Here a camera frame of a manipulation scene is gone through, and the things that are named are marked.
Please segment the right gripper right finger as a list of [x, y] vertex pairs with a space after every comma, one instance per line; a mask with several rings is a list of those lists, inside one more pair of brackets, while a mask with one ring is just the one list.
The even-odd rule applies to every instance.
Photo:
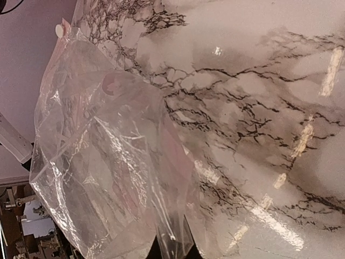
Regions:
[[187, 232], [186, 238], [185, 238], [185, 244], [186, 244], [186, 250], [188, 253], [186, 254], [186, 259], [199, 259], [199, 251], [196, 247], [194, 238], [190, 231]]

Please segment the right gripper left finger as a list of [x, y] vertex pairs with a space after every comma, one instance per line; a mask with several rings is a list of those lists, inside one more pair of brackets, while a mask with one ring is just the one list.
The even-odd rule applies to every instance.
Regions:
[[162, 259], [160, 245], [158, 243], [157, 237], [154, 239], [146, 259]]

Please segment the clear zip top bag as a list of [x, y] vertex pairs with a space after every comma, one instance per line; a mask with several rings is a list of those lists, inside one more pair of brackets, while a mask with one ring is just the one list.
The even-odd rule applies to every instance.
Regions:
[[203, 183], [216, 183], [181, 142], [162, 92], [117, 70], [62, 21], [37, 101], [30, 185], [84, 258], [203, 258], [221, 248]]

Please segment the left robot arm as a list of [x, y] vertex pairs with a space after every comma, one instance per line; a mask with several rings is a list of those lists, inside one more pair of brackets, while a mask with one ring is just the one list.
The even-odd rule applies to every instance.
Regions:
[[28, 162], [32, 157], [33, 145], [26, 140], [4, 117], [0, 115], [0, 141], [21, 164]]

